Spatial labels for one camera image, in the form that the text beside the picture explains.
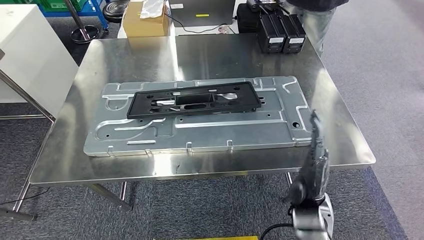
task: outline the person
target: person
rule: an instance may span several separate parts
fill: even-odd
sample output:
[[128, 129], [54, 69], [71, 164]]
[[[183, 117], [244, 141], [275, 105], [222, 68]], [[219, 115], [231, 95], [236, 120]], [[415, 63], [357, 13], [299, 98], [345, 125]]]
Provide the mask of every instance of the person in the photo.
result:
[[330, 27], [330, 21], [340, 5], [349, 0], [286, 0], [283, 7], [291, 14], [297, 14], [303, 23], [310, 43], [319, 57], [324, 51], [324, 38]]

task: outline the stool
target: stool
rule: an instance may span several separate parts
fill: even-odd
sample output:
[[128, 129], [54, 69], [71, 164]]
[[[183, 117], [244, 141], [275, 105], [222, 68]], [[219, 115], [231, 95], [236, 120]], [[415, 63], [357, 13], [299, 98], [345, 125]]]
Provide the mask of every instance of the stool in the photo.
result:
[[116, 0], [106, 4], [103, 8], [104, 18], [111, 22], [120, 24], [122, 21], [122, 15], [128, 7], [128, 0]]

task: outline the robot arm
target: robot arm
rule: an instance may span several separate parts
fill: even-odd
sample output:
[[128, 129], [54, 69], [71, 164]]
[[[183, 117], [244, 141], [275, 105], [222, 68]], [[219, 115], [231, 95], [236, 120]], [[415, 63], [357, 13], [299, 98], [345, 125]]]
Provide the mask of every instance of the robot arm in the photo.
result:
[[322, 125], [316, 112], [312, 123], [311, 148], [299, 176], [289, 190], [291, 217], [300, 240], [330, 240], [333, 235], [333, 208], [326, 194], [329, 179], [329, 152], [324, 147]]

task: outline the stainless steel table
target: stainless steel table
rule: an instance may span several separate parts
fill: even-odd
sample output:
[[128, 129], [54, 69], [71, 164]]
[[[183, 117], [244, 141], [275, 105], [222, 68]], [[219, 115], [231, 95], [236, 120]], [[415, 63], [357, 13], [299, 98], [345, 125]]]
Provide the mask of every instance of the stainless steel table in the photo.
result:
[[29, 181], [37, 186], [88, 185], [129, 209], [100, 183], [209, 175], [293, 172], [308, 147], [184, 154], [89, 157], [84, 142], [107, 83], [295, 76], [324, 123], [332, 168], [376, 159], [309, 41], [299, 54], [263, 54], [255, 35], [219, 34], [104, 39], [91, 42]]

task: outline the jeans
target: jeans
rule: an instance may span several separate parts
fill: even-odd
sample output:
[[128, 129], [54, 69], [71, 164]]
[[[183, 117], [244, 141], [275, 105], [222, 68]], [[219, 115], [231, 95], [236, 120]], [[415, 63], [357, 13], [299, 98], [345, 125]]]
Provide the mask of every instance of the jeans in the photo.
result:
[[291, 14], [297, 14], [303, 24], [307, 38], [315, 48], [319, 57], [324, 51], [324, 38], [330, 27], [330, 21], [333, 18], [336, 8], [329, 11], [309, 11], [284, 2], [284, 8]]

